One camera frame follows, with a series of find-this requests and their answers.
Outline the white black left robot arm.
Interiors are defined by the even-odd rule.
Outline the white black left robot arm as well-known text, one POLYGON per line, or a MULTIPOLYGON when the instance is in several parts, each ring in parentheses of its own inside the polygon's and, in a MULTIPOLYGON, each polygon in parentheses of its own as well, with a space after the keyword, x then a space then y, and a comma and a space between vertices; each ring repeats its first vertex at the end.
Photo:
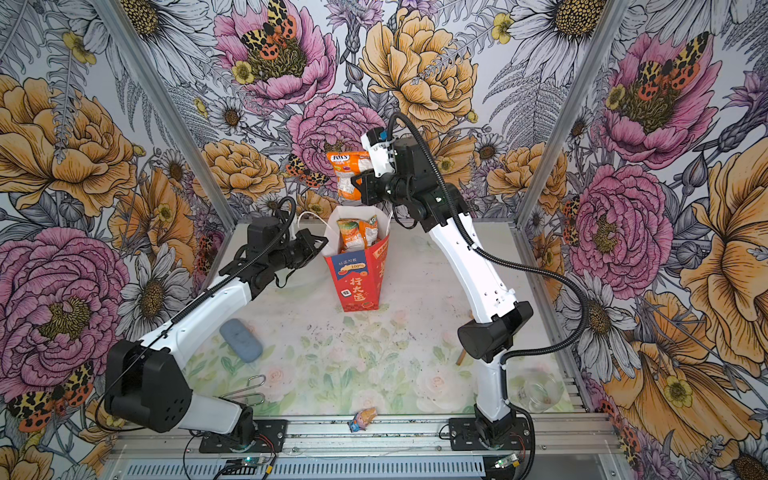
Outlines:
POLYGON ((198 394, 183 370, 200 345, 270 285, 276 274, 296 271, 319 256, 328 240, 308 229, 290 231, 291 218, 258 218, 246 241, 209 287, 160 327, 109 351, 102 405, 142 428, 218 434, 239 446, 257 437, 251 407, 198 394))

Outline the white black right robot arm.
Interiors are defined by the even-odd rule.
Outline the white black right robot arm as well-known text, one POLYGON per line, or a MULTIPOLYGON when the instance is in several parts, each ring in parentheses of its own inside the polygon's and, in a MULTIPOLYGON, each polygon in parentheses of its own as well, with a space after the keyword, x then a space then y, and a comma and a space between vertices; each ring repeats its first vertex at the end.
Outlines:
POLYGON ((382 128, 361 138, 372 166, 352 179, 366 205, 403 206, 438 245, 467 295, 473 318, 458 330, 463 350, 478 361, 475 425, 479 438, 496 447, 518 426, 509 406, 501 359, 514 335, 531 318, 532 307, 517 300, 493 264, 479 254, 472 216, 458 189, 444 181, 421 140, 397 140, 382 128))

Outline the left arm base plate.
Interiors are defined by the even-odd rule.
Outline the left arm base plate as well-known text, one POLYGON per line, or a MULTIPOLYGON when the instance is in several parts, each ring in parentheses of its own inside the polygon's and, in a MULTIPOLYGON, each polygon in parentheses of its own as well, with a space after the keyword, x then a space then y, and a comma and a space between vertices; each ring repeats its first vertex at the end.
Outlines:
POLYGON ((233 433, 205 433, 199 446, 204 454, 280 453, 289 422, 284 419, 254 419, 233 433))

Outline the red paper gift bag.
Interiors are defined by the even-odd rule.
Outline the red paper gift bag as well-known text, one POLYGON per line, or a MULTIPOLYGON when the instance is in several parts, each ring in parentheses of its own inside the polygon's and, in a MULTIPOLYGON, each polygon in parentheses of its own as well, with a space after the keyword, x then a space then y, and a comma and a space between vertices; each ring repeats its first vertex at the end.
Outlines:
POLYGON ((328 244, 321 255, 345 312, 372 311, 380 306, 389 249, 390 221, 391 216, 375 206, 338 206, 323 221, 328 244), (362 251, 341 253, 337 221, 371 216, 378 219, 378 241, 362 251))

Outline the orange snack bag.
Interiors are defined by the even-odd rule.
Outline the orange snack bag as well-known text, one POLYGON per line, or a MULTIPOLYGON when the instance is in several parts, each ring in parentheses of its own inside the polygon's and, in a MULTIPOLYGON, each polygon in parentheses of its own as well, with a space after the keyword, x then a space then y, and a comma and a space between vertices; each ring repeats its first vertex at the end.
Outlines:
POLYGON ((337 179, 338 195, 344 200, 359 201, 361 193, 353 185, 352 178, 373 168, 369 154, 365 151, 327 152, 326 158, 337 179))
POLYGON ((344 218, 337 221, 340 252, 357 252, 373 246, 379 239, 376 216, 364 219, 344 218))

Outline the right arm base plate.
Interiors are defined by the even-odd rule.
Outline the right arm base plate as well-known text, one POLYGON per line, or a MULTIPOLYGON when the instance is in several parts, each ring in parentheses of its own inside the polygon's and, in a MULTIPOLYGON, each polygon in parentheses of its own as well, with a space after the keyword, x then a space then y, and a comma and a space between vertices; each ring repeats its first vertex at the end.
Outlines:
POLYGON ((454 417, 448 421, 448 436, 453 451, 529 452, 532 449, 531 433, 529 422, 515 413, 494 422, 483 416, 454 417))

